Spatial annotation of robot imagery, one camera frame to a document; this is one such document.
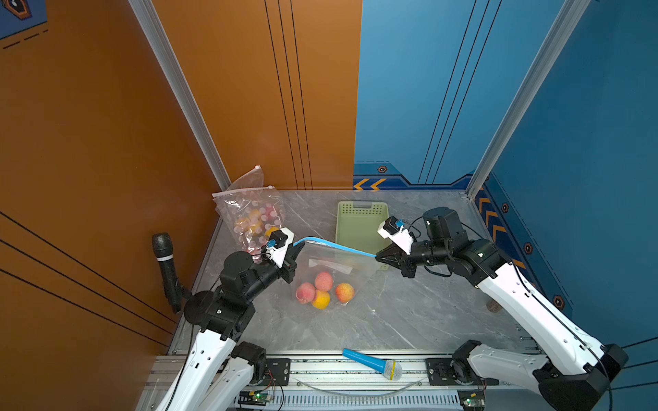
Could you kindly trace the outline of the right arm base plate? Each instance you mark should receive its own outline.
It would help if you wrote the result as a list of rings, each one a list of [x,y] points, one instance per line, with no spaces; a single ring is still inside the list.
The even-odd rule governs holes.
[[[480,378],[476,376],[466,361],[452,358],[428,358],[425,360],[430,385],[478,385],[496,386],[500,381],[496,378]]]

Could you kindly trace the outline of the clear zip-top bag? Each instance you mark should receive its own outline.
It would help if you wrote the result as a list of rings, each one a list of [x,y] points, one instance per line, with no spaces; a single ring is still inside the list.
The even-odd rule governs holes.
[[[251,171],[240,176],[236,181],[226,188],[227,191],[234,191],[247,188],[263,188],[265,178],[262,167],[256,165]]]

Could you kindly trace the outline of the large pink peach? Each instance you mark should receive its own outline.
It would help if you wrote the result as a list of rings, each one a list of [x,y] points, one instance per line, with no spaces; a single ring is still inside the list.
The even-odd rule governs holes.
[[[353,300],[356,291],[351,284],[342,283],[336,287],[335,294],[340,303],[347,304]]]

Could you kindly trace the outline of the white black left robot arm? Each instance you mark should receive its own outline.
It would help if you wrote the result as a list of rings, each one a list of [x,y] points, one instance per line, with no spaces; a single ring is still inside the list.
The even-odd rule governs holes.
[[[259,263],[248,252],[232,253],[224,261],[219,286],[197,293],[182,286],[176,275],[170,236],[154,235],[152,246],[166,298],[195,332],[186,361],[158,408],[229,409],[266,371],[267,351],[240,340],[255,315],[255,298],[279,279],[293,281],[304,244],[284,232],[262,248]]]

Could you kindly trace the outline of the clear bag with pink dots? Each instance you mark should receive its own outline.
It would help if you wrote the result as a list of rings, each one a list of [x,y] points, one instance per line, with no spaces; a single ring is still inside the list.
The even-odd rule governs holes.
[[[212,199],[234,240],[251,255],[257,255],[270,234],[284,225],[284,201],[273,186],[215,193]]]

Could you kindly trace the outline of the light green perforated basket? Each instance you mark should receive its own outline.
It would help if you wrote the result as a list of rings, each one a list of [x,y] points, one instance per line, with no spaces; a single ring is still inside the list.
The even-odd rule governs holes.
[[[389,218],[385,202],[366,200],[341,200],[338,214],[335,241],[338,249],[372,260],[374,255],[391,242],[378,233],[379,226]]]

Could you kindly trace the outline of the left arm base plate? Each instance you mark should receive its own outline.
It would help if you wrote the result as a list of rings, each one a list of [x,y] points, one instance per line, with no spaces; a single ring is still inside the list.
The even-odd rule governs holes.
[[[267,357],[263,361],[256,363],[253,370],[252,380],[249,386],[268,385],[273,379],[272,384],[288,386],[291,376],[291,359]]]

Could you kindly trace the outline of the blue zip bag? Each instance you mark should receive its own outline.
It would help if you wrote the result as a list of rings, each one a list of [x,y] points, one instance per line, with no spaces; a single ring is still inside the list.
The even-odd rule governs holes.
[[[300,304],[296,300],[296,289],[303,283],[310,283],[315,285],[315,277],[320,272],[329,272],[333,276],[334,284],[332,290],[329,292],[331,295],[331,302],[325,310],[334,308],[344,308],[360,296],[360,294],[367,289],[368,282],[375,277],[378,272],[383,272],[386,268],[375,259],[372,260],[369,255],[360,257],[358,255],[341,251],[338,245],[325,241],[319,238],[307,238],[295,242],[298,244],[304,242],[305,246],[297,257],[297,269],[294,281],[291,284],[291,299],[294,303],[302,306],[316,309],[309,304]],[[339,284],[351,284],[356,294],[352,301],[347,304],[339,302],[335,289]]]

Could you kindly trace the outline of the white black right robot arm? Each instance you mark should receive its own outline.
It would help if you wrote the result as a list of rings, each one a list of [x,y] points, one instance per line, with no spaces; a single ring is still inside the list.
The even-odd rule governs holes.
[[[456,211],[437,207],[422,216],[428,238],[418,241],[401,219],[378,227],[390,245],[375,255],[407,278],[423,267],[443,265],[495,300],[538,343],[541,354],[494,349],[476,340],[452,355],[452,371],[463,385],[486,379],[517,385],[540,395],[555,410],[591,410],[628,361],[617,344],[602,344],[576,326],[529,281],[503,251],[486,238],[471,240]]]

